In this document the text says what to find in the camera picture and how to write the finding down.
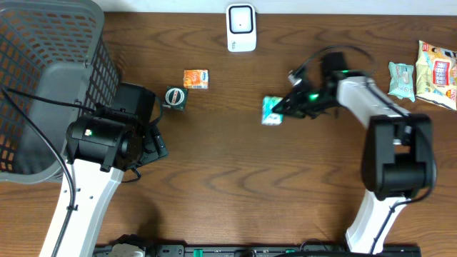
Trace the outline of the green tissue pack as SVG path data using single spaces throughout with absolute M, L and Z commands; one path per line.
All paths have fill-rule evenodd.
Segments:
M 278 126 L 283 121 L 283 115 L 273 112 L 273 107 L 281 102 L 278 96 L 265 96 L 262 101 L 261 124 L 265 126 Z

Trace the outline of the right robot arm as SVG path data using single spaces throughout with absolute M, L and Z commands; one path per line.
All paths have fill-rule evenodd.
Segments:
M 399 213 L 428 198 L 435 186 L 431 120 L 396 105 L 366 72 L 337 68 L 322 75 L 323 87 L 314 90 L 304 69 L 291 71 L 293 89 L 272 110 L 314 119 L 329 108 L 344 107 L 365 127 L 361 162 L 365 193 L 345 239 L 352 253 L 379 254 Z

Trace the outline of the teal small snack packet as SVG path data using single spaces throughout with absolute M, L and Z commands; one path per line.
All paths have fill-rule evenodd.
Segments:
M 390 62 L 388 64 L 388 70 L 391 75 L 388 95 L 396 96 L 399 99 L 409 99 L 411 102 L 414 102 L 414 67 L 408 64 L 396 64 Z

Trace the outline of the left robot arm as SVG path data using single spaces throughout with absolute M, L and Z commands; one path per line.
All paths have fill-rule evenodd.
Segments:
M 41 256 L 91 256 L 106 209 L 126 171 L 167 156 L 152 110 L 99 107 L 66 132 L 66 175 Z

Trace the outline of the dark green round-label box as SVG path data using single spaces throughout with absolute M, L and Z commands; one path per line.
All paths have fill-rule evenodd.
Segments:
M 168 86 L 164 102 L 162 103 L 163 107 L 174 109 L 178 111 L 184 111 L 186 108 L 186 102 L 188 99 L 188 90 L 185 88 Z

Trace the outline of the orange tissue pack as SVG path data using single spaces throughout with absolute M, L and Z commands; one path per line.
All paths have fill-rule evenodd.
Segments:
M 207 89 L 209 71 L 207 69 L 184 70 L 183 83 L 186 89 Z

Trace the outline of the large white snack bag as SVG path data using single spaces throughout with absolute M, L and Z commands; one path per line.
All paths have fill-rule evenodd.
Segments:
M 456 110 L 456 51 L 418 42 L 416 97 Z

